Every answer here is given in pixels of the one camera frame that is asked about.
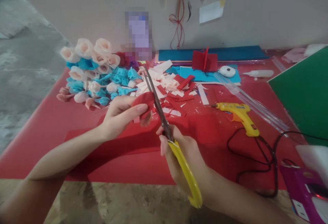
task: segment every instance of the glue bottle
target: glue bottle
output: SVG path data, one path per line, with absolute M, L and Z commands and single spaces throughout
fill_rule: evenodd
M 244 74 L 251 77 L 271 77 L 273 75 L 273 70 L 252 70 Z

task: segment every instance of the yellow glue gun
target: yellow glue gun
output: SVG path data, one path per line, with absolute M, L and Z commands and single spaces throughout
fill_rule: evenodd
M 237 103 L 216 103 L 215 108 L 228 111 L 233 114 L 233 121 L 241 122 L 246 129 L 246 135 L 249 137 L 257 137 L 260 135 L 259 130 L 255 127 L 252 120 L 247 115 L 250 108 L 246 104 Z

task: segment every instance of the red table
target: red table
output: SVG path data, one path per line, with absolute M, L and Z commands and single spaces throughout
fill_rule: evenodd
M 272 69 L 275 75 L 280 73 L 270 60 L 265 65 L 240 65 L 238 67 L 239 73 L 256 69 Z M 98 110 L 89 111 L 82 104 L 75 103 L 74 100 L 70 102 L 57 100 L 56 95 L 59 89 L 66 85 L 67 77 L 68 70 L 63 73 L 20 133 L 1 155 L 0 178 L 24 178 L 43 155 L 64 142 L 69 131 L 91 129 L 99 122 L 102 114 L 95 115 Z M 296 129 L 266 80 L 254 81 L 252 77 L 243 75 L 241 78 L 241 88 L 244 91 L 266 105 L 288 124 L 291 130 Z M 230 94 L 224 86 L 204 86 L 208 88 L 205 91 L 210 103 L 240 103 L 240 100 Z M 242 127 L 241 123 L 231 123 L 221 111 L 205 107 L 199 96 L 195 96 L 194 100 L 186 103 L 183 107 L 188 111 L 186 117 L 170 117 L 168 120 L 170 123 L 178 124 L 185 135 L 190 135 L 198 141 L 200 151 L 208 166 L 233 181 L 237 173 L 242 170 L 265 169 L 263 165 L 228 151 L 227 139 L 237 128 Z M 260 134 L 272 145 L 279 133 L 253 111 L 249 113 L 249 116 L 260 130 Z M 138 124 L 130 124 L 128 131 L 114 142 L 107 142 L 95 150 L 70 173 L 67 180 L 174 184 L 165 158 L 160 156 L 159 139 L 154 134 L 159 125 L 157 116 L 154 116 L 149 128 L 141 129 Z M 125 149 L 115 150 L 116 143 L 126 144 Z M 282 139 L 277 149 L 279 163 L 282 158 L 288 158 L 298 165 L 303 165 L 295 150 L 295 145 L 296 143 L 291 139 Z M 242 132 L 231 142 L 231 147 L 240 153 L 263 160 L 254 139 L 247 137 Z M 243 176 L 241 183 L 250 188 L 273 188 L 273 174 L 270 172 L 246 175 Z M 279 188 L 286 189 L 281 174 L 279 174 Z

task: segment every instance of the scissors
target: scissors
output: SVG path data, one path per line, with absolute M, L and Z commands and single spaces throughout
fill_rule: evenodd
M 181 151 L 178 141 L 176 139 L 174 139 L 172 136 L 172 132 L 169 127 L 169 123 L 165 118 L 160 100 L 158 99 L 154 83 L 153 83 L 151 76 L 147 69 L 146 69 L 146 72 L 147 72 L 148 78 L 146 77 L 145 71 L 143 72 L 145 75 L 145 80 L 146 80 L 149 91 L 154 93 L 155 107 L 156 107 L 158 115 L 160 116 L 162 127 L 164 128 L 165 136 L 168 138 L 167 142 L 168 142 L 169 146 L 171 147 L 173 154 L 175 155 L 175 157 L 177 158 L 177 160 L 179 162 L 179 165 L 183 171 L 183 174 L 188 182 L 188 185 L 189 185 L 189 188 L 191 191 L 192 196 L 188 196 L 190 204 L 192 206 L 194 206 L 195 208 L 201 208 L 201 206 L 203 204 L 203 199 L 202 199 L 202 195 L 199 190 L 197 181 L 196 181 L 193 173 L 191 172 L 189 164 Z

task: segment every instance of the red string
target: red string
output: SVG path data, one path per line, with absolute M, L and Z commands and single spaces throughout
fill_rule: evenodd
M 181 18 L 179 18 L 180 17 L 180 5 L 181 4 L 182 4 L 182 16 L 181 16 Z M 178 15 L 176 16 L 174 14 L 171 14 L 170 17 L 169 17 L 169 20 L 170 20 L 171 23 L 176 23 L 177 24 L 177 29 L 175 30 L 173 39 L 171 40 L 171 43 L 170 43 L 170 48 L 171 49 L 173 49 L 172 48 L 172 42 L 175 39 L 176 35 L 178 36 L 178 45 L 177 45 L 178 50 L 180 49 L 180 43 L 181 43 L 182 37 L 183 37 L 183 42 L 182 42 L 181 46 L 183 46 L 183 43 L 185 42 L 185 30 L 183 29 L 182 24 L 181 24 L 184 14 L 185 14 L 185 4 L 184 4 L 183 0 L 179 0 Z

